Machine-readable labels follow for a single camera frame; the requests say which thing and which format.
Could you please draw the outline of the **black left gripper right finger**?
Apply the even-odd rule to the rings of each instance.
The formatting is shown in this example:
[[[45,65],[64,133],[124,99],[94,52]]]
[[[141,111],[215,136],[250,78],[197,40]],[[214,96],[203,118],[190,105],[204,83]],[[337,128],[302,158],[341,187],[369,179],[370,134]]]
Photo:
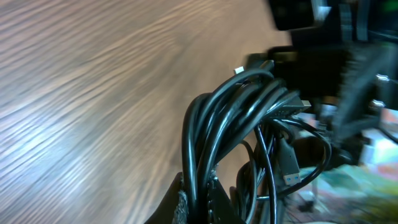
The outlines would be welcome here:
[[[209,224],[244,224],[234,211],[232,203],[224,191],[216,171],[212,170],[207,183],[207,222]]]

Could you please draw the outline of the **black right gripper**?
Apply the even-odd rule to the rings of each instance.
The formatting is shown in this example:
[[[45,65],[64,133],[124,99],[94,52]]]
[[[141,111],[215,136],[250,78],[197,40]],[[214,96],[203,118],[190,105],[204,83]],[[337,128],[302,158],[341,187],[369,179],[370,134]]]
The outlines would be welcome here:
[[[387,43],[280,46],[249,54],[246,68],[271,60],[275,77],[310,101],[330,97],[336,105],[329,124],[332,141],[339,145],[366,129],[383,129],[381,115],[397,98],[390,86],[397,77],[397,45]]]

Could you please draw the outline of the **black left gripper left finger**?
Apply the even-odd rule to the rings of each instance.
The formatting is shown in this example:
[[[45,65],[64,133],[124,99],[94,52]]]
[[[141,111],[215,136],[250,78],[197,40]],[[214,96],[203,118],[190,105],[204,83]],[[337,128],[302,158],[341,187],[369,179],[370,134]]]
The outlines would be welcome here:
[[[183,191],[183,177],[179,172],[172,181],[165,196],[155,212],[144,222],[145,224],[187,224],[188,203]]]

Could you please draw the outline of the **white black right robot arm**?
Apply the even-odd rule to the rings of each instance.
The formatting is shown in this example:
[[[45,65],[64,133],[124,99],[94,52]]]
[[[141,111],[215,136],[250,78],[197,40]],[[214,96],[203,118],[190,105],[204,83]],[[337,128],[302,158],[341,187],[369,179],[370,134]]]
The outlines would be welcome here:
[[[332,97],[335,144],[378,128],[381,112],[397,108],[396,1],[269,1],[277,29],[291,44],[248,55],[246,68],[274,63],[273,74],[311,100]]]

